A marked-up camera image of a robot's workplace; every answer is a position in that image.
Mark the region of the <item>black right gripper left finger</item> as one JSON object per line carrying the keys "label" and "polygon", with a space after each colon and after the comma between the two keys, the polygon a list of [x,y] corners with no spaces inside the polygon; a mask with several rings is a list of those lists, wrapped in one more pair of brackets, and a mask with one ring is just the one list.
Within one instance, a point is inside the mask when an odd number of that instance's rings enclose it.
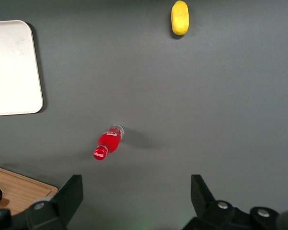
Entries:
{"label": "black right gripper left finger", "polygon": [[25,212],[30,230],[65,230],[83,200],[81,175],[73,175],[50,199],[40,200]]}

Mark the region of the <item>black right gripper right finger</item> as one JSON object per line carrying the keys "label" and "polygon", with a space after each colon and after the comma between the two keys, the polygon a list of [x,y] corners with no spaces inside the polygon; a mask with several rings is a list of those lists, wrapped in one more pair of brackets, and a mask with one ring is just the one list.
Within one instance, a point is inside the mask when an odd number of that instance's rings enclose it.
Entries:
{"label": "black right gripper right finger", "polygon": [[191,201],[196,213],[185,230],[250,230],[248,214],[227,201],[216,200],[202,176],[191,176]]}

